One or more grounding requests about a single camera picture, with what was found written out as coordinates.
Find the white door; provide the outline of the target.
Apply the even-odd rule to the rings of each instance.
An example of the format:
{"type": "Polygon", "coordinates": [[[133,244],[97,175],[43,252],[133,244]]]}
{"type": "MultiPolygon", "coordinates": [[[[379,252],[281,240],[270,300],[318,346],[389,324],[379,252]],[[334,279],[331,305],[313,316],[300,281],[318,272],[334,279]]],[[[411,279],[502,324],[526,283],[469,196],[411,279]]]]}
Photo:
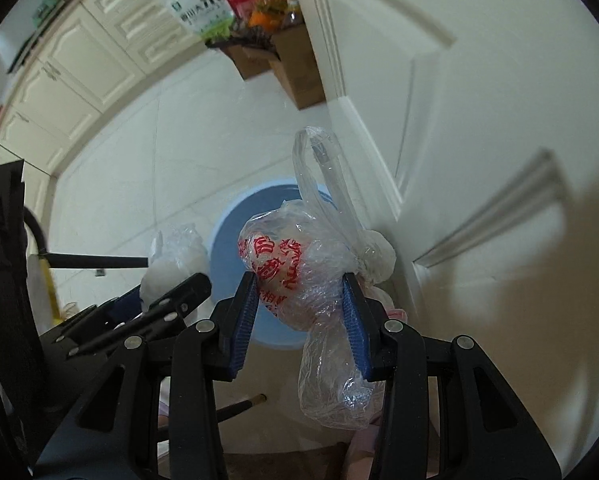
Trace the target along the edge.
{"type": "Polygon", "coordinates": [[[599,24],[581,0],[301,0],[421,333],[472,336],[561,467],[599,438],[599,24]]]}

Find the blue trash bin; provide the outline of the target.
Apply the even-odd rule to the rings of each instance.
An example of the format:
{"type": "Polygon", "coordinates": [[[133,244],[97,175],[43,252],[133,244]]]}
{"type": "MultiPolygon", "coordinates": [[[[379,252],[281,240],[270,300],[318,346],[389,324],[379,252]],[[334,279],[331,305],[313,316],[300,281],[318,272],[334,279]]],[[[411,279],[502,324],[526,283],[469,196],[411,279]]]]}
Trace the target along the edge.
{"type": "Polygon", "coordinates": [[[257,344],[301,348],[318,318],[334,312],[342,276],[358,269],[354,252],[323,216],[335,209],[331,196],[320,192],[318,198],[307,203],[292,183],[263,186],[242,197],[216,229],[212,299],[234,296],[243,274],[254,273],[257,344]]]}

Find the rice bag white green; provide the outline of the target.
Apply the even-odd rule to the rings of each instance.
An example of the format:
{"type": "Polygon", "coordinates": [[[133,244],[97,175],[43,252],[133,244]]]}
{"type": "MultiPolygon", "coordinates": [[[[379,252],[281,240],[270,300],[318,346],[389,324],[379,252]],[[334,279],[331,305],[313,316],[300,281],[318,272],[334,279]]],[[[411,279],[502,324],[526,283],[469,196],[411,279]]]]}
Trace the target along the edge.
{"type": "Polygon", "coordinates": [[[228,0],[165,0],[166,8],[186,29],[203,41],[231,34],[234,10],[228,0]]]}

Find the lower kitchen cabinets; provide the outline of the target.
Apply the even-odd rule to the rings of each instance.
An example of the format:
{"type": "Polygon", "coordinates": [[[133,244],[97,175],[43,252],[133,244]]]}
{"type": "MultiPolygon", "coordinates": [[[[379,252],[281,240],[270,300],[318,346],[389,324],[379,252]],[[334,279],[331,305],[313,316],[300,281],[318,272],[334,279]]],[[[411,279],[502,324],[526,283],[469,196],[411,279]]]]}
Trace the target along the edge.
{"type": "Polygon", "coordinates": [[[203,50],[166,0],[72,0],[7,89],[0,165],[24,160],[41,190],[123,106],[203,50]]]}

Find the white plastic bag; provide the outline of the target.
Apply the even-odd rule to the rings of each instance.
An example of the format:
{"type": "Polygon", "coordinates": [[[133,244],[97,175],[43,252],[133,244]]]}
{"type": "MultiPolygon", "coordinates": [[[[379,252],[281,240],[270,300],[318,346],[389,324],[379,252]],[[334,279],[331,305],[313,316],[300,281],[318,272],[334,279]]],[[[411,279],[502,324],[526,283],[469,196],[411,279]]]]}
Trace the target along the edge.
{"type": "Polygon", "coordinates": [[[193,223],[178,226],[166,235],[158,231],[152,240],[148,261],[139,288],[143,312],[148,312],[156,300],[191,275],[210,273],[208,250],[193,223]]]}

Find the clear plastic bag red print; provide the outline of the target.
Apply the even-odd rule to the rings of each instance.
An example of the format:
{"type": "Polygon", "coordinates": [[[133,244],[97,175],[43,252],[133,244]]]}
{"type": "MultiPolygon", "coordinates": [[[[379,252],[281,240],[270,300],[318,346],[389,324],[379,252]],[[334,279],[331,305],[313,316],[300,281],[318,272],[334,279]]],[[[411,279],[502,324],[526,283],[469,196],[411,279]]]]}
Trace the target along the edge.
{"type": "Polygon", "coordinates": [[[327,131],[299,130],[293,167],[301,196],[246,222],[238,249],[257,276],[262,304],[307,335],[298,373],[301,411],[329,428],[362,430],[382,410],[384,387],[363,379],[351,354],[344,275],[353,274],[390,318],[406,321],[407,315],[380,287],[394,272],[396,252],[381,233],[360,223],[339,155],[339,143],[327,131]]]}

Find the cardboard box with groceries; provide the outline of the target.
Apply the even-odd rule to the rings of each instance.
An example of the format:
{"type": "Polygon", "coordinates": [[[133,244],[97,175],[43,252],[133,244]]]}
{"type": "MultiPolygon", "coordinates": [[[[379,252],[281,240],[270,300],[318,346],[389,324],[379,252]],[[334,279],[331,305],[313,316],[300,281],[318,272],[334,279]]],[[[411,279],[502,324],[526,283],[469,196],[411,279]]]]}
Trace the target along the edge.
{"type": "Polygon", "coordinates": [[[226,55],[244,80],[270,70],[300,110],[325,101],[300,0],[258,0],[249,21],[234,16],[230,36],[206,47],[226,55]]]}

